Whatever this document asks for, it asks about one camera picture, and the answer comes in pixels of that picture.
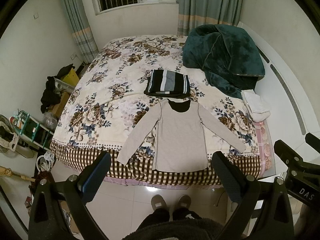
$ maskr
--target curtain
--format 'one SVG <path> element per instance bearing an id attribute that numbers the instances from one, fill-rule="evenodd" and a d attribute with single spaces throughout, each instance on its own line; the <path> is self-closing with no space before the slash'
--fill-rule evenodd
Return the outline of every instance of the curtain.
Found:
<path id="1" fill-rule="evenodd" d="M 203 24 L 237 25 L 242 0 L 179 0 L 178 35 Z"/>
<path id="2" fill-rule="evenodd" d="M 99 51 L 84 12 L 82 0 L 61 0 L 61 3 L 84 62 L 91 63 Z"/>

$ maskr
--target metal screw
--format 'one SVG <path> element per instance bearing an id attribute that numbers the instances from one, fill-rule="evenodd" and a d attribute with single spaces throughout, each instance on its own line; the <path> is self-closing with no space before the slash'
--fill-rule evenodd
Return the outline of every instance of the metal screw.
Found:
<path id="1" fill-rule="evenodd" d="M 75 181 L 77 178 L 78 178 L 78 176 L 75 175 L 75 174 L 73 174 L 73 175 L 71 175 L 68 179 L 69 179 L 70 181 Z"/>
<path id="2" fill-rule="evenodd" d="M 248 175 L 246 178 L 248 181 L 254 181 L 254 176 L 252 175 Z"/>
<path id="3" fill-rule="evenodd" d="M 44 185 L 44 184 L 46 184 L 47 183 L 47 180 L 46 179 L 41 179 L 41 181 L 40 181 L 40 184 L 41 185 Z"/>
<path id="4" fill-rule="evenodd" d="M 278 183 L 279 185 L 282 185 L 282 184 L 283 184 L 283 179 L 282 179 L 282 178 L 278 178 L 278 179 L 277 179 L 277 183 Z"/>

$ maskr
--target wall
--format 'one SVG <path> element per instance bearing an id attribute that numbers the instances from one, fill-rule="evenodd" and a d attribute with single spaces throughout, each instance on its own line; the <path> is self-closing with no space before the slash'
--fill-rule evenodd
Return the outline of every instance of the wall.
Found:
<path id="1" fill-rule="evenodd" d="M 33 16 L 35 13 L 39 14 L 37 19 Z M 0 39 L 0 114 L 10 117 L 14 110 L 21 108 L 41 119 L 40 99 L 47 76 L 56 75 L 61 67 L 71 63 L 78 67 L 82 59 L 76 57 L 72 61 L 73 53 L 80 57 L 60 0 L 28 0 Z M 28 176 L 33 176 L 35 162 L 36 154 L 25 159 L 10 151 L 0 153 L 1 166 Z M 28 226 L 24 202 L 30 196 L 29 183 L 0 177 L 0 184 Z M 1 195 L 0 206 L 18 234 L 28 239 Z"/>
<path id="2" fill-rule="evenodd" d="M 291 68 L 320 121 L 320 36 L 294 0 L 243 0 L 240 21 L 259 34 Z"/>
<path id="3" fill-rule="evenodd" d="M 95 15 L 92 0 L 82 0 L 98 49 L 115 38 L 177 34 L 178 4 L 139 5 Z"/>
<path id="4" fill-rule="evenodd" d="M 71 60 L 73 53 L 78 57 Z M 78 67 L 80 57 L 60 0 L 28 0 L 0 39 L 0 114 L 21 108 L 42 119 L 47 76 L 71 63 Z"/>

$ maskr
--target window sill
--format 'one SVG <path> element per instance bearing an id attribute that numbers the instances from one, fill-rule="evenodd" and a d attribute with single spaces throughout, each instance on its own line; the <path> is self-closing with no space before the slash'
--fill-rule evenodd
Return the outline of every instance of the window sill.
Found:
<path id="1" fill-rule="evenodd" d="M 95 15 L 99 15 L 99 14 L 103 14 L 103 13 L 107 13 L 107 12 L 111 12 L 111 11 L 119 10 L 119 9 L 123 9 L 123 8 L 133 7 L 133 6 L 151 5 L 151 4 L 179 4 L 179 3 L 176 0 L 162 0 L 162 1 L 150 0 L 148 2 L 134 3 L 134 4 L 128 4 L 128 5 L 123 5 L 123 6 L 110 8 L 108 10 L 104 10 L 104 11 L 101 11 L 101 12 L 96 12 Z"/>

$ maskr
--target dark green comforter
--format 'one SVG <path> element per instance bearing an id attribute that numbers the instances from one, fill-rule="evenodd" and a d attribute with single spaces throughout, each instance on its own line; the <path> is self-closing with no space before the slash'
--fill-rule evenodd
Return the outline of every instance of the dark green comforter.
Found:
<path id="1" fill-rule="evenodd" d="M 199 68 L 210 85 L 224 94 L 242 98 L 265 75 L 259 51 L 242 28 L 215 24 L 194 28 L 183 48 L 183 65 Z"/>

